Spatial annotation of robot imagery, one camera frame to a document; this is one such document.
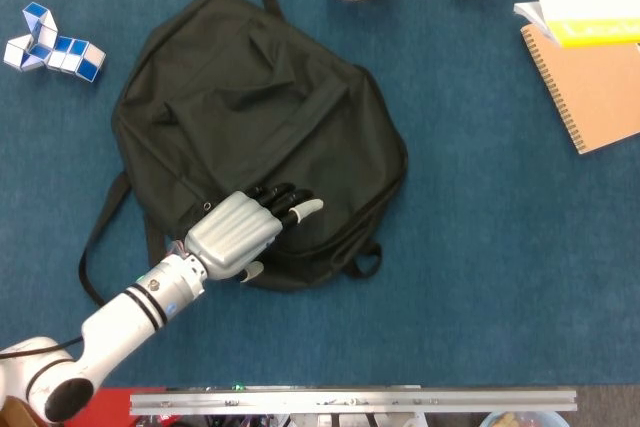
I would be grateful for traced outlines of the kraft spiral notebook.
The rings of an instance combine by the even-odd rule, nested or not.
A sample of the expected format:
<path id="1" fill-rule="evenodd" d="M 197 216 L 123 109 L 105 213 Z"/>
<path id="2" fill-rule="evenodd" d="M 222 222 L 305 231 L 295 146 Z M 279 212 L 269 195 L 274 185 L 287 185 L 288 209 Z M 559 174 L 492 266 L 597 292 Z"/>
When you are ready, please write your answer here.
<path id="1" fill-rule="evenodd" d="M 640 46 L 562 48 L 532 24 L 529 54 L 580 154 L 640 134 Z"/>

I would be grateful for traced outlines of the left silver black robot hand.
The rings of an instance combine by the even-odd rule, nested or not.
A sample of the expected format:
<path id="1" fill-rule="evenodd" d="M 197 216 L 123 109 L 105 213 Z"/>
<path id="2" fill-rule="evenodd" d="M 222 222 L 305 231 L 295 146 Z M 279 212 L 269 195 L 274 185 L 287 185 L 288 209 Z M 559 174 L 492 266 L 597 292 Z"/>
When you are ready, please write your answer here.
<path id="1" fill-rule="evenodd" d="M 210 280 L 247 283 L 264 273 L 258 257 L 276 238 L 323 207 L 313 192 L 291 183 L 236 191 L 188 231 L 186 258 L 198 262 Z"/>

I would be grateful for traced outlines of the red box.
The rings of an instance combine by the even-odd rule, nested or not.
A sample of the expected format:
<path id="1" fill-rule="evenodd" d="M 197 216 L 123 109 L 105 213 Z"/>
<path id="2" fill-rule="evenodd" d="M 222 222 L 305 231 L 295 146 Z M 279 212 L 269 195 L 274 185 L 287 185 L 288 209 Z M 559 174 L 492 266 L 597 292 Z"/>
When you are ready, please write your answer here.
<path id="1" fill-rule="evenodd" d="M 165 387 L 101 388 L 64 427 L 147 427 L 153 420 L 130 413 L 131 396 L 165 391 Z"/>

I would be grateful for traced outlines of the black fabric backpack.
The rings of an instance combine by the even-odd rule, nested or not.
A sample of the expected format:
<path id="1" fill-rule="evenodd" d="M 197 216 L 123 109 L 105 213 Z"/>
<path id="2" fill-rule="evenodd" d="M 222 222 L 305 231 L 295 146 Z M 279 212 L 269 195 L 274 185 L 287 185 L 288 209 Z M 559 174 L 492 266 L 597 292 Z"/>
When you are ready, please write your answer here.
<path id="1" fill-rule="evenodd" d="M 288 23 L 277 0 L 193 0 L 155 28 L 111 124 L 124 169 L 90 244 L 134 194 L 157 262 L 232 192 L 291 183 L 324 208 L 277 238 L 253 285 L 379 271 L 374 233 L 405 178 L 405 142 L 371 73 Z"/>

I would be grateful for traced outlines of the cardboard box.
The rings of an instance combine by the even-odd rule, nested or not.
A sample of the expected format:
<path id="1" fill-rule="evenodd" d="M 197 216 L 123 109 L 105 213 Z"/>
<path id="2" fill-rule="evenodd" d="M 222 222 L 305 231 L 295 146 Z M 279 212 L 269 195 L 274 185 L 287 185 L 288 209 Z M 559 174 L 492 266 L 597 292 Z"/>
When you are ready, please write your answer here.
<path id="1" fill-rule="evenodd" d="M 33 419 L 21 401 L 7 397 L 0 408 L 0 427 L 33 427 Z"/>

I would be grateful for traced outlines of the clear plastic tub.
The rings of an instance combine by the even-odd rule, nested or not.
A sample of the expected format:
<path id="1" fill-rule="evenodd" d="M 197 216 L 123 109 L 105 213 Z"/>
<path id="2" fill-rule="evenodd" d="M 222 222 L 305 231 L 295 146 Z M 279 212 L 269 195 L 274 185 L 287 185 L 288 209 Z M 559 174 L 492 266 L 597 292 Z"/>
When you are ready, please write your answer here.
<path id="1" fill-rule="evenodd" d="M 493 412 L 479 427 L 571 427 L 557 412 Z"/>

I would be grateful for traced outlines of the blue felt table mat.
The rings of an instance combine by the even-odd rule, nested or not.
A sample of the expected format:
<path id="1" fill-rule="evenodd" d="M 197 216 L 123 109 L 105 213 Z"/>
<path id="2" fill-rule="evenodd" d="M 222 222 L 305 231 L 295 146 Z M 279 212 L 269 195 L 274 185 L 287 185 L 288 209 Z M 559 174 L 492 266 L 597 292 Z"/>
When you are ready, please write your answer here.
<path id="1" fill-rule="evenodd" d="M 122 168 L 112 110 L 190 1 L 0 0 L 0 350 L 73 340 L 94 312 L 77 263 Z M 522 1 L 279 0 L 374 75 L 406 142 L 381 269 L 291 294 L 212 283 L 109 384 L 640 383 L 640 135 L 576 151 Z M 93 83 L 3 62 L 31 2 L 105 52 Z"/>

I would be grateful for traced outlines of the aluminium profile rail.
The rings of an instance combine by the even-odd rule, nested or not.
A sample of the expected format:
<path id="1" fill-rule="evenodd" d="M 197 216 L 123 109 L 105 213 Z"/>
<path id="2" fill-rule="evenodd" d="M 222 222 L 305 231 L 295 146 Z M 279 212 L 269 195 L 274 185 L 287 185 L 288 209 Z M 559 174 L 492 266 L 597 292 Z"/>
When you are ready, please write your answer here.
<path id="1" fill-rule="evenodd" d="M 573 389 L 437 390 L 407 386 L 245 388 L 138 393 L 130 413 L 142 415 L 574 412 Z"/>

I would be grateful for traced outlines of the blue white snake puzzle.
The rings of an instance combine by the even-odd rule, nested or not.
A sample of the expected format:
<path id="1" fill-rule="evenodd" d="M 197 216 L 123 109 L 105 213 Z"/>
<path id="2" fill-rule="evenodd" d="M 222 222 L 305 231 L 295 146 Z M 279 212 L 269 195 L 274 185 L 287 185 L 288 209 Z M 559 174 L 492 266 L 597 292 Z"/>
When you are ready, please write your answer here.
<path id="1" fill-rule="evenodd" d="M 47 68 L 93 83 L 106 59 L 91 42 L 61 35 L 51 11 L 36 2 L 23 10 L 29 32 L 9 39 L 3 62 L 20 72 Z"/>

